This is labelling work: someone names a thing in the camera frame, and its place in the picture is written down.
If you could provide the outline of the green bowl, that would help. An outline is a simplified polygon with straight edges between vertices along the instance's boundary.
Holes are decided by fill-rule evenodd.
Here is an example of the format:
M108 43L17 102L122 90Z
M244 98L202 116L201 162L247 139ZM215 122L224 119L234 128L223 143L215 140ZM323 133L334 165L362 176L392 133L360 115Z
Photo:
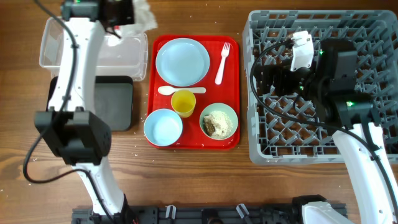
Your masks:
M208 135L207 135L206 132L205 132L203 118L204 118L205 115L210 114L212 111L223 111L223 112L225 112L225 113L229 116L229 118L231 119L232 124L233 124L233 128L232 128L232 132L230 133L230 135L229 135L226 139L230 138L233 134L235 134L235 133L237 132L239 120L238 120L238 115L237 115L237 113L235 112L235 110L232 109L232 107L230 107L229 105L224 104L224 103L213 103L213 104L208 105L208 106L201 112L200 119L199 119L201 130L203 131L203 133L204 133L206 136L208 136Z

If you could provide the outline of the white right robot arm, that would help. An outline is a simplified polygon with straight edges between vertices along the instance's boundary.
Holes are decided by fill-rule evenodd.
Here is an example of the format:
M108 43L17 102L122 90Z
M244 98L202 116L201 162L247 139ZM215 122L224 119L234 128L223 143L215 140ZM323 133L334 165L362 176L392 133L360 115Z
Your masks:
M282 47L292 49L292 63L303 52L305 63L290 70L282 65L265 65L263 72L258 72L262 58ZM331 134L349 172L362 222L397 223L397 182L383 145L379 111L370 94L355 89L358 53L354 43L346 39L321 41L315 65L313 53L311 40L300 43L296 38L264 48L249 74L251 90L268 112L296 123L321 127ZM264 77L267 86L274 86L278 96L296 92L311 101L317 121L298 119L265 104L254 84L260 77Z

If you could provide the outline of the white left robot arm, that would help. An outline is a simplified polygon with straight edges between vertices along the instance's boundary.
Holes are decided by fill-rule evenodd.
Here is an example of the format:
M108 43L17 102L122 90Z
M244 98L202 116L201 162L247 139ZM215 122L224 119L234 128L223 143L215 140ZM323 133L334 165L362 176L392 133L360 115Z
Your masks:
M57 17L42 3L41 10L64 32L56 87L45 111L35 115L39 132L23 163L26 180L30 157L40 140L78 173L93 202L93 223L137 223L138 217L111 171L108 154L111 129L95 114L96 68L106 33L134 23L132 1L64 1Z

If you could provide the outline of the rice and food leftovers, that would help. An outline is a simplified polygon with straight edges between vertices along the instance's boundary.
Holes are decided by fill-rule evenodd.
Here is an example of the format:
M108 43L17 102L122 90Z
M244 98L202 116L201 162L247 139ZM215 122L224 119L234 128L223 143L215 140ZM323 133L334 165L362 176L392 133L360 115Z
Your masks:
M203 122L206 134L213 139L226 139L232 132L232 121L223 111L212 111Z

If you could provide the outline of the white paper napkin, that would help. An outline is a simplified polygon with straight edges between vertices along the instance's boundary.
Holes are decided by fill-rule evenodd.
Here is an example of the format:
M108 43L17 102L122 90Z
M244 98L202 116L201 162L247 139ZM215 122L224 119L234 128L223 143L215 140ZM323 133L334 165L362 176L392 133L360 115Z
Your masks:
M110 47L119 45L124 39L135 37L144 32L157 28L155 15L150 9L146 0L132 0L134 6L134 24L117 27L114 34L106 38L106 43Z

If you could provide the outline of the yellow plastic cup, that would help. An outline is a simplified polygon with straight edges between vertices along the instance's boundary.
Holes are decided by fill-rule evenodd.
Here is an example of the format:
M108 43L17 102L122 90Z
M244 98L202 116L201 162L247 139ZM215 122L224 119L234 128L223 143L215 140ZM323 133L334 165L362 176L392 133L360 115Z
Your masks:
M171 97L173 110L182 118L187 118L193 114L196 102L195 95L189 90L176 91Z

